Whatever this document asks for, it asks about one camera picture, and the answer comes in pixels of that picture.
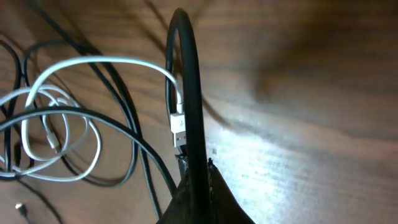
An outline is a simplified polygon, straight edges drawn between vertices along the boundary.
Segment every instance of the black cord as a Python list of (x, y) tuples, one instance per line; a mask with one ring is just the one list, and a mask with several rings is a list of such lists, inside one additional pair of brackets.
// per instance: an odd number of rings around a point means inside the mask
[[(22, 78), (25, 81), (25, 86), (30, 87), (30, 83), (29, 83), (29, 77), (27, 74), (27, 63), (28, 60), (30, 58), (30, 55), (32, 52), (36, 51), (38, 48), (40, 47), (45, 47), (48, 45), (62, 45), (62, 44), (67, 44), (65, 41), (62, 40), (50, 40), (50, 41), (45, 41), (45, 42), (40, 42), (38, 44), (34, 44), (32, 46), (30, 46), (26, 51), (25, 54), (22, 58), (22, 63), (21, 63), (21, 74), (22, 74)], [(36, 101), (33, 101), (33, 108), (37, 108), (37, 103)], [(43, 122), (43, 118), (40, 117), (40, 122), (42, 123), (42, 126), (44, 127), (44, 122)]]
[(29, 184), (21, 181), (21, 180), (17, 180), (18, 183), (20, 183), (22, 186), (24, 186), (26, 189), (28, 189), (30, 192), (32, 192), (33, 194), (35, 194), (39, 199), (41, 199), (41, 201), (45, 204), (45, 206), (47, 206), (47, 208), (50, 209), (50, 211), (53, 213), (53, 215), (55, 216), (55, 218), (58, 220), (59, 224), (63, 224), (62, 218), (60, 216), (60, 214), (56, 211), (56, 209), (54, 208), (54, 206), (51, 205), (51, 203), (49, 202), (49, 200), (44, 197), (44, 195), (42, 195), (40, 192), (38, 192), (37, 190), (33, 189)]
[(26, 221), (27, 224), (33, 224), (28, 217), (25, 217), (25, 221)]
[[(17, 53), (12, 49), (10, 45), (5, 43), (5, 41), (0, 40), (0, 45), (3, 46), (12, 56), (15, 65), (15, 81), (13, 90), (19, 89), (21, 86), (21, 63), (19, 61)], [(15, 106), (17, 103), (17, 98), (15, 97), (9, 103), (8, 110), (5, 106), (2, 106), (1, 110), (4, 113), (5, 117), (8, 118), (12, 116)], [(4, 131), (4, 164), (7, 172), (11, 172), (12, 170), (12, 160), (11, 160), (11, 128), (8, 128)]]
[[(60, 34), (62, 36), (62, 38), (65, 40), (65, 42), (70, 44), (80, 55), (82, 55), (82, 56), (87, 55), (87, 54), (101, 55), (101, 53), (98, 50), (96, 50), (94, 47), (80, 46), (40, 6), (33, 3), (32, 1), (29, 1), (29, 3), (31, 5), (32, 9), (40, 17), (42, 17), (42, 19), (44, 19), (50, 26), (52, 26), (53, 29), (55, 31), (57, 31), (58, 34)], [(135, 109), (134, 103), (132, 102), (132, 98), (129, 94), (127, 86), (123, 82), (119, 73), (116, 71), (116, 69), (110, 63), (101, 63), (101, 64), (102, 64), (102, 66), (104, 66), (104, 68), (110, 74), (121, 97), (118, 95), (116, 90), (113, 88), (112, 84), (110, 84), (110, 82), (106, 79), (106, 77), (101, 73), (101, 71), (98, 69), (98, 67), (95, 64), (89, 63), (89, 66), (93, 69), (93, 71), (97, 74), (99, 79), (105, 84), (105, 86), (107, 87), (109, 92), (112, 94), (112, 96), (115, 98), (115, 100), (119, 103), (119, 106), (122, 109), (123, 115), (127, 121), (127, 125), (129, 126), (129, 128), (132, 128), (134, 130), (134, 132), (137, 133), (138, 136), (140, 136), (142, 138), (142, 132), (141, 132), (141, 127), (139, 125), (137, 111)], [(162, 213), (160, 210), (159, 202), (157, 201), (154, 184), (153, 184), (152, 177), (150, 174), (149, 161), (148, 161), (146, 153), (142, 149), (140, 150), (140, 152), (141, 152), (140, 153), (141, 163), (142, 163), (143, 170), (144, 170), (144, 177), (145, 177), (148, 189), (149, 189), (150, 198), (151, 198), (152, 204), (154, 206), (155, 214), (156, 214), (157, 218), (160, 219)], [(91, 184), (100, 186), (100, 187), (120, 186), (120, 185), (124, 184), (130, 178), (132, 173), (134, 172), (136, 162), (137, 162), (137, 154), (138, 154), (138, 146), (137, 146), (137, 144), (132, 142), (132, 156), (131, 156), (130, 165), (122, 179), (118, 179), (118, 180), (112, 181), (112, 182), (109, 182), (109, 181), (103, 182), (103, 180), (101, 181), (98, 178), (93, 178), (91, 176), (92, 179), (96, 179), (96, 180), (91, 180), (89, 178), (84, 178), (83, 180), (85, 180)], [(62, 162), (65, 164), (66, 168), (70, 172), (72, 172), (75, 175), (78, 175), (78, 172), (75, 169), (73, 169), (73, 167), (68, 163), (67, 157), (62, 157)]]
[[(214, 216), (210, 205), (198, 53), (189, 16), (182, 9), (177, 9), (174, 12), (167, 33), (166, 68), (168, 71), (172, 71), (173, 67), (174, 42), (177, 31), (180, 39), (183, 73), (186, 149), (191, 196), (190, 210), (192, 211), (190, 221), (191, 223), (213, 223)], [(172, 100), (172, 98), (166, 96), (166, 100)]]
[(0, 131), (4, 131), (5, 129), (9, 128), (10, 126), (23, 121), (25, 119), (30, 119), (34, 116), (43, 116), (43, 115), (50, 115), (50, 114), (72, 114), (78, 116), (84, 116), (90, 119), (97, 120), (102, 122), (111, 128), (116, 129), (120, 133), (129, 137), (132, 141), (134, 141), (141, 149), (145, 150), (145, 152), (149, 155), (149, 157), (154, 161), (154, 164), (159, 169), (162, 177), (164, 178), (167, 187), (171, 195), (174, 195), (177, 187), (173, 181), (172, 176), (170, 175), (169, 170), (167, 169), (166, 165), (164, 164), (162, 158), (156, 153), (156, 151), (144, 140), (142, 139), (137, 133), (135, 133), (130, 128), (126, 127), (125, 125), (119, 123), (118, 121), (105, 116), (101, 113), (84, 109), (84, 108), (75, 108), (71, 106), (50, 106), (50, 107), (43, 107), (38, 108), (30, 111), (24, 111), (22, 113), (16, 114), (10, 118), (5, 119), (4, 121), (0, 122)]

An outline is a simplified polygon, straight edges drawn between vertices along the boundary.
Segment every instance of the white usb plug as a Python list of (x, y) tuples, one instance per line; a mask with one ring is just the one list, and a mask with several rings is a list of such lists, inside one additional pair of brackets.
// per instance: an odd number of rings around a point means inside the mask
[(60, 143), (53, 132), (47, 134), (47, 141), (49, 142), (52, 149), (57, 150)]
[(173, 133), (174, 147), (183, 146), (187, 143), (185, 134), (185, 114), (174, 113), (170, 115), (170, 127)]

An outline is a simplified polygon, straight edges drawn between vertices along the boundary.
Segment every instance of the cable connector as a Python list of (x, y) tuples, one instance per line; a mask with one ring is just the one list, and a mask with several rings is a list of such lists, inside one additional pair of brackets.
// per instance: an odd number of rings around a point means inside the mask
[(17, 203), (15, 209), (18, 210), (22, 217), (27, 217), (27, 209), (23, 203)]
[(173, 133), (174, 147), (183, 146), (187, 143), (185, 134), (185, 114), (174, 113), (170, 115), (170, 127)]
[(49, 142), (51, 148), (54, 150), (56, 150), (58, 148), (58, 146), (60, 145), (54, 132), (47, 134), (47, 141)]

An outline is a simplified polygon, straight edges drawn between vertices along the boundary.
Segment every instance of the wooden desk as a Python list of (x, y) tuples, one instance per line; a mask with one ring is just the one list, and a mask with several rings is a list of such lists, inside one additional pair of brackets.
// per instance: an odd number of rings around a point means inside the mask
[[(398, 220), (398, 16), (394, 1), (59, 1), (45, 8), (71, 34), (107, 55), (164, 63), (174, 9), (191, 15), (205, 97), (208, 155), (256, 223), (396, 223)], [(155, 11), (164, 21), (159, 20)], [(2, 32), (23, 49), (59, 38), (18, 1), (2, 1)], [(11, 58), (1, 53), (1, 87), (11, 89)], [(76, 56), (68, 47), (41, 50), (40, 69)], [(164, 78), (115, 65), (138, 109), (145, 138), (179, 181), (164, 105)], [(86, 65), (58, 76), (87, 108), (123, 120)], [(76, 129), (83, 126), (75, 118)], [(121, 175), (129, 141), (105, 126), (96, 175)], [(93, 141), (78, 153), (90, 158)], [(170, 195), (154, 179), (162, 208)], [(68, 172), (56, 164), (49, 173)], [(155, 223), (137, 165), (116, 189), (83, 182), (31, 180), (66, 223)], [(4, 223), (23, 223), (14, 203), (27, 202), (36, 223), (55, 223), (33, 195), (0, 185)]]

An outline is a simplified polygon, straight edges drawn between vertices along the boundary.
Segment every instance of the black cable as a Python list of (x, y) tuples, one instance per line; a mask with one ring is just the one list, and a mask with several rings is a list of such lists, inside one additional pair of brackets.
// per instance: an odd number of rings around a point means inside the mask
[[(173, 63), (174, 63), (173, 54), (171, 54), (171, 57), (170, 57), (170, 55), (166, 54), (165, 68), (171, 74), (174, 74)], [(165, 78), (165, 101), (166, 101), (167, 118), (169, 119), (169, 125), (170, 125), (170, 114), (176, 113), (177, 109), (175, 107), (175, 105), (176, 105), (175, 88), (172, 85), (171, 81), (167, 77)], [(180, 154), (177, 155), (176, 158), (178, 160), (178, 168), (180, 170), (180, 176), (182, 178), (188, 169), (188, 163), (186, 162), (186, 160), (187, 160), (187, 145), (179, 146), (179, 147), (177, 147), (177, 149)]]
[[(0, 40), (0, 44), (12, 55), (12, 59), (14, 60), (15, 64), (15, 69), (16, 69), (16, 77), (15, 77), (15, 82), (14, 82), (14, 90), (20, 88), (21, 86), (21, 78), (22, 78), (22, 72), (21, 72), (21, 63), (19, 61), (19, 58), (16, 54), (16, 52), (12, 49), (10, 45), (5, 43), (3, 40)], [(12, 116), (14, 113), (15, 105), (16, 105), (17, 97), (13, 98), (10, 101), (8, 109), (2, 105), (1, 106), (1, 111), (5, 115), (6, 118)], [(19, 166), (21, 163), (21, 132), (20, 132), (20, 127), (18, 124), (12, 125), (14, 129), (16, 130), (16, 133), (19, 135), (20, 140), (15, 143), (14, 145), (14, 161), (16, 163), (16, 166)], [(11, 162), (11, 129), (7, 128), (6, 131), (4, 132), (4, 151), (5, 151), (5, 156), (4, 156), (4, 163), (6, 165), (6, 170), (8, 172), (11, 171), (12, 167), (12, 162)], [(29, 158), (29, 167), (34, 166), (34, 160)], [(20, 183), (22, 186), (30, 190), (33, 194), (38, 196), (39, 199), (43, 201), (43, 203), (50, 209), (50, 211), (54, 214), (54, 216), (57, 218), (59, 224), (63, 224), (62, 219), (56, 209), (51, 205), (51, 203), (38, 191), (33, 189), (31, 186), (29, 186), (27, 183), (21, 181), (21, 176), (16, 176), (16, 177), (0, 177), (1, 181), (13, 181), (16, 180), (18, 183)], [(24, 216), (25, 220), (27, 223), (31, 223), (30, 220), (28, 219), (27, 216)]]
[(41, 199), (41, 201), (43, 201), (43, 203), (45, 204), (45, 206), (47, 206), (47, 208), (50, 209), (50, 211), (53, 213), (53, 215), (55, 216), (55, 218), (58, 220), (59, 224), (63, 224), (62, 218), (60, 216), (60, 214), (57, 212), (57, 210), (51, 205), (51, 203), (49, 202), (49, 200), (44, 197), (44, 195), (42, 195), (40, 192), (38, 192), (37, 190), (33, 189), (29, 184), (21, 181), (21, 180), (17, 180), (18, 183), (20, 183), (22, 186), (24, 186), (26, 189), (28, 189), (30, 192), (32, 192), (33, 194), (35, 194), (39, 199)]
[[(21, 74), (22, 74), (22, 78), (25, 81), (25, 86), (30, 87), (29, 77), (27, 74), (27, 63), (28, 63), (31, 53), (40, 47), (45, 47), (48, 45), (65, 45), (65, 44), (67, 44), (67, 43), (63, 40), (50, 40), (50, 41), (45, 41), (45, 42), (40, 42), (38, 44), (34, 44), (34, 45), (30, 46), (25, 51), (25, 54), (22, 58), (22, 63), (21, 63)], [(35, 108), (35, 109), (37, 108), (36, 101), (33, 101), (33, 108)], [(42, 123), (42, 125), (44, 126), (43, 118), (40, 117), (39, 119), (40, 119), (40, 122)]]
[(177, 9), (167, 33), (166, 68), (173, 67), (176, 31), (180, 39), (185, 127), (187, 135), (188, 174), (191, 196), (191, 223), (213, 223), (210, 205), (210, 186), (206, 156), (205, 131), (201, 104), (198, 53), (188, 14)]
[(129, 137), (132, 141), (134, 141), (141, 149), (145, 150), (145, 152), (149, 155), (149, 157), (154, 161), (154, 164), (159, 169), (162, 177), (164, 178), (167, 187), (171, 195), (177, 190), (177, 187), (173, 181), (172, 176), (170, 175), (169, 170), (167, 169), (166, 165), (164, 164), (162, 158), (156, 153), (156, 151), (144, 140), (142, 139), (137, 133), (135, 133), (130, 128), (126, 127), (125, 125), (119, 123), (118, 121), (105, 116), (101, 113), (84, 109), (84, 108), (75, 108), (71, 106), (50, 106), (50, 107), (43, 107), (38, 108), (30, 111), (24, 111), (22, 113), (16, 114), (10, 118), (5, 119), (4, 121), (0, 122), (0, 131), (4, 131), (5, 129), (9, 128), (13, 124), (16, 124), (20, 121), (25, 119), (30, 119), (34, 116), (43, 116), (43, 115), (50, 115), (50, 114), (72, 114), (77, 116), (84, 116), (90, 119), (97, 120), (102, 122), (111, 128), (116, 129), (120, 133)]
[[(3, 46), (12, 56), (15, 65), (15, 81), (13, 90), (19, 89), (21, 86), (21, 63), (19, 61), (17, 53), (12, 49), (10, 45), (5, 43), (5, 41), (0, 40), (0, 45)], [(5, 117), (8, 118), (12, 116), (15, 106), (17, 103), (17, 98), (15, 97), (9, 103), (8, 110), (2, 106), (1, 110), (5, 113)], [(11, 159), (11, 128), (8, 128), (4, 131), (4, 165), (6, 167), (7, 172), (11, 172), (12, 170), (12, 159)]]
[(23, 203), (18, 203), (15, 206), (15, 209), (19, 212), (19, 214), (24, 218), (27, 224), (33, 224), (30, 219), (27, 217), (27, 209)]
[[(62, 36), (62, 38), (68, 42), (80, 55), (84, 56), (87, 54), (94, 54), (94, 55), (101, 55), (99, 51), (94, 49), (93, 47), (90, 49), (85, 49), (85, 51), (76, 43), (40, 6), (37, 4), (33, 3), (32, 1), (29, 1), (32, 9), (38, 13), (50, 26), (53, 27), (54, 30), (58, 32)], [(119, 106), (122, 109), (123, 115), (127, 121), (127, 124), (129, 128), (132, 128), (134, 132), (136, 132), (140, 137), (142, 137), (142, 132), (141, 132), (141, 127), (139, 125), (139, 120), (138, 120), (138, 115), (137, 111), (135, 109), (134, 103), (132, 102), (132, 98), (129, 94), (129, 91), (127, 89), (127, 86), (123, 82), (122, 78), (120, 77), (119, 73), (116, 71), (116, 69), (110, 64), (110, 63), (101, 63), (104, 68), (107, 70), (107, 72), (111, 75), (111, 78), (118, 89), (118, 92), (121, 94), (121, 99), (119, 95), (116, 93), (116, 90), (112, 87), (110, 82), (105, 78), (105, 76), (101, 73), (101, 71), (98, 69), (98, 67), (93, 64), (89, 63), (89, 66), (94, 70), (94, 72), (97, 74), (99, 79), (105, 84), (107, 89), (110, 91), (112, 96), (116, 99), (116, 101), (119, 103)], [(153, 181), (151, 178), (150, 174), (150, 168), (149, 168), (149, 161), (148, 158), (143, 150), (140, 150), (140, 158), (141, 158), (141, 163), (143, 166), (144, 170), (144, 177), (149, 189), (149, 194), (152, 200), (152, 204), (154, 206), (155, 213), (158, 218), (161, 217), (161, 211), (160, 211), (160, 205), (157, 201), (156, 197), (156, 192), (155, 188), (153, 185)], [(100, 182), (95, 182), (90, 179), (84, 179), (85, 181), (101, 186), (101, 187), (114, 187), (114, 186), (120, 186), (124, 184), (132, 175), (135, 169), (135, 165), (137, 162), (137, 153), (138, 153), (138, 146), (137, 144), (134, 144), (132, 142), (132, 156), (131, 156), (131, 162), (129, 165), (129, 168), (125, 174), (125, 176), (121, 179), (118, 180), (117, 182), (112, 182), (112, 183), (100, 183)], [(67, 169), (74, 173), (75, 175), (77, 172), (71, 167), (71, 165), (67, 162), (66, 157), (62, 158), (62, 162), (65, 164)]]

